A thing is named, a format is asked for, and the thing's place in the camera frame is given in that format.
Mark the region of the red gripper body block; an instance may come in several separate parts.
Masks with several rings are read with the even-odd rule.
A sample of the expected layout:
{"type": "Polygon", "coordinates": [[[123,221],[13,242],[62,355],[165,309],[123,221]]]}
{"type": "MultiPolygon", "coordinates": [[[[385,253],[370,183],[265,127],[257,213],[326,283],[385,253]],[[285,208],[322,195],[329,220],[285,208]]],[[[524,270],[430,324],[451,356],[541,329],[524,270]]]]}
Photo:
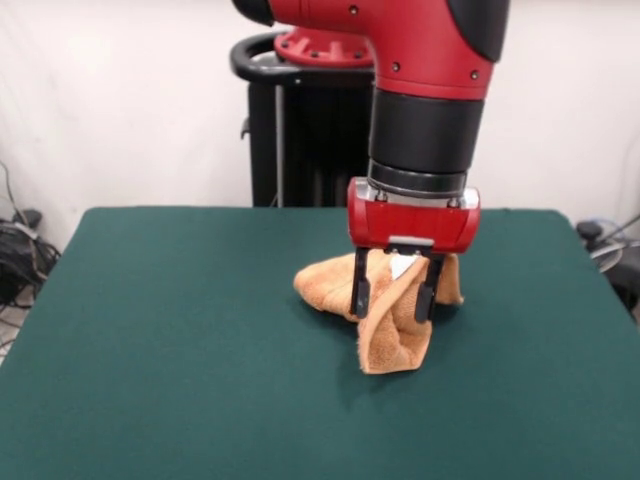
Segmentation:
{"type": "Polygon", "coordinates": [[[403,255],[464,253],[481,216],[479,192],[471,187],[459,197],[426,199],[381,190],[355,177],[347,197],[352,243],[403,255]]]}

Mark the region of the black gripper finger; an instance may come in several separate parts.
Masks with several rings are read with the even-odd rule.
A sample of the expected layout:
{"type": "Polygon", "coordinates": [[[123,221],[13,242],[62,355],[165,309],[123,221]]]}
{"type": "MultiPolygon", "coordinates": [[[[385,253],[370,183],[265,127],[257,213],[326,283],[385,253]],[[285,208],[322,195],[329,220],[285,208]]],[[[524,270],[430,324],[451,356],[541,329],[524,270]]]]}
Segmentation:
{"type": "Polygon", "coordinates": [[[443,255],[433,255],[429,257],[429,264],[426,269],[424,281],[419,285],[415,305],[415,321],[426,323],[433,315],[436,304],[436,294],[438,290],[439,278],[444,266],[443,255]]]}
{"type": "Polygon", "coordinates": [[[357,318],[365,318],[369,310],[371,289],[367,276],[369,254],[369,248],[355,250],[350,314],[357,318]]]}

